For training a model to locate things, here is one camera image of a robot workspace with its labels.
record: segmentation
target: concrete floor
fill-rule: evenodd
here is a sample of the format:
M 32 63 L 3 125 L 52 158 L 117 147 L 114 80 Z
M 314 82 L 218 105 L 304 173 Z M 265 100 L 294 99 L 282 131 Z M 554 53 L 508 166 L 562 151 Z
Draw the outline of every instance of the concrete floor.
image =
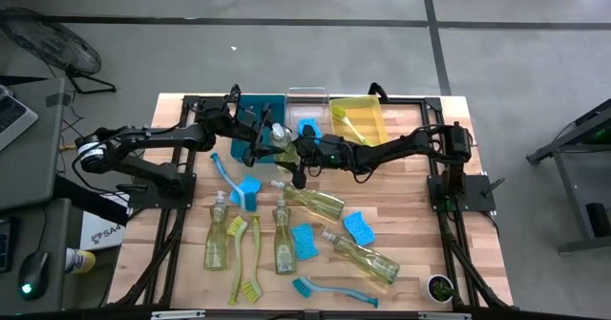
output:
M 611 0 L 434 0 L 439 20 L 608 22 Z M 423 0 L 0 0 L 47 14 L 426 20 Z M 326 86 L 363 93 L 439 95 L 428 29 L 69 25 L 102 56 L 115 95 L 80 96 L 77 128 L 150 122 L 161 92 L 283 92 Z M 609 98 L 608 32 L 441 30 L 453 95 L 466 96 L 482 163 L 495 179 L 503 257 L 522 309 L 607 318 L 611 250 L 559 257 L 579 239 L 551 161 L 524 157 Z M 0 73 L 50 76 L 0 39 Z M 128 112 L 137 104 L 137 112 Z M 91 177 L 113 186 L 119 175 Z

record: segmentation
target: yellow plastic bin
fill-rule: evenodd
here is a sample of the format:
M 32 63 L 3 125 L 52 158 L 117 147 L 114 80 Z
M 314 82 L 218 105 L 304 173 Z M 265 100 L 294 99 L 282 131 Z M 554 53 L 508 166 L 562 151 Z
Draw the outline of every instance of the yellow plastic bin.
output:
M 373 145 L 389 141 L 389 134 L 386 131 L 386 125 L 382 117 L 382 108 L 377 96 L 332 99 L 328 105 L 329 107 L 341 106 L 344 108 L 350 123 L 361 135 L 371 141 Z M 333 115 L 330 115 L 330 117 L 333 134 L 343 136 L 352 142 L 361 143 L 350 127 L 345 125 L 343 121 L 335 118 Z

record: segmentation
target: wooden table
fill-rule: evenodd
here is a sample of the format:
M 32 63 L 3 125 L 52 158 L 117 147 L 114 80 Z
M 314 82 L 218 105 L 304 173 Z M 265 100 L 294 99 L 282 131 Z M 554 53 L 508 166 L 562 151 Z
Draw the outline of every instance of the wooden table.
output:
M 161 94 L 153 118 L 153 127 L 169 127 L 178 122 L 182 94 Z M 469 116 L 466 98 L 463 96 L 442 96 L 443 114 L 447 123 L 455 120 L 469 128 L 473 126 Z M 384 121 L 390 139 L 410 133 L 422 125 L 420 112 L 413 105 L 383 105 Z M 292 118 L 316 115 L 321 106 L 289 105 Z M 323 125 L 328 129 L 328 121 Z M 230 268 L 226 271 L 204 271 L 203 254 L 206 233 L 210 222 L 208 207 L 214 203 L 217 190 L 230 191 L 212 161 L 210 154 L 218 152 L 227 173 L 234 181 L 240 181 L 244 174 L 257 176 L 262 181 L 282 179 L 288 181 L 289 175 L 282 174 L 270 164 L 258 164 L 247 168 L 230 158 L 230 139 L 218 138 L 212 152 L 198 153 L 195 172 L 198 174 L 196 197 L 193 207 L 188 211 L 182 241 L 179 263 L 174 283 L 172 308 L 174 309 L 325 309 L 325 310 L 373 310 L 371 305 L 361 303 L 344 295 L 313 294 L 306 299 L 293 289 L 291 281 L 296 276 L 279 276 L 274 273 L 273 236 L 274 222 L 272 209 L 276 206 L 279 192 L 269 182 L 265 182 L 258 194 L 257 214 L 261 216 L 262 257 L 259 265 L 259 280 L 263 297 L 251 305 L 242 294 L 236 306 L 229 306 L 229 294 L 236 267 L 233 240 L 230 242 Z M 171 159 L 171 149 L 148 150 L 145 159 L 161 163 Z M 468 174 L 481 172 L 477 147 L 473 157 L 465 166 Z M 307 188 L 320 189 L 345 200 L 344 215 L 362 211 L 365 220 L 372 226 L 376 241 L 372 247 L 401 265 L 397 280 L 389 287 L 372 281 L 352 263 L 333 253 L 332 246 L 319 234 L 325 226 L 334 231 L 346 233 L 341 224 L 313 216 L 295 203 L 292 226 L 311 223 L 316 232 L 316 246 L 320 254 L 298 264 L 298 274 L 309 276 L 313 282 L 324 286 L 355 288 L 380 300 L 379 310 L 427 310 L 448 309 L 437 306 L 420 296 L 420 279 L 431 274 L 445 274 L 445 264 L 441 248 L 439 226 L 436 215 L 431 211 L 426 186 L 430 174 L 428 159 L 423 156 L 395 160 L 380 166 L 365 184 L 354 182 L 349 172 L 325 170 L 318 178 L 308 178 Z M 229 220 L 238 214 L 236 206 L 231 206 Z M 242 280 L 250 278 L 253 269 L 254 244 L 252 237 L 251 214 L 241 216 L 250 222 L 242 239 L 243 275 Z M 159 211 L 156 209 L 141 212 L 129 222 L 125 232 L 116 265 L 115 276 L 110 290 L 109 302 L 123 296 L 148 265 L 158 227 Z M 500 246 L 495 229 L 487 218 L 478 213 L 464 214 L 471 256 L 475 267 L 496 294 L 506 303 L 512 298 L 507 282 Z M 169 228 L 174 220 L 170 219 Z M 464 273 L 455 261 L 461 295 L 467 302 Z M 157 295 L 161 293 L 166 265 L 159 270 Z

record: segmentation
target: computer mouse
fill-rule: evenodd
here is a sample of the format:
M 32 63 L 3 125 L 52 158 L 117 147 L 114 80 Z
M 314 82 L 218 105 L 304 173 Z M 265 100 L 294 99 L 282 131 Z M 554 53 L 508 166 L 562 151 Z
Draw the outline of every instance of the computer mouse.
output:
M 30 253 L 19 268 L 19 294 L 24 300 L 35 300 L 47 290 L 49 253 L 35 251 Z

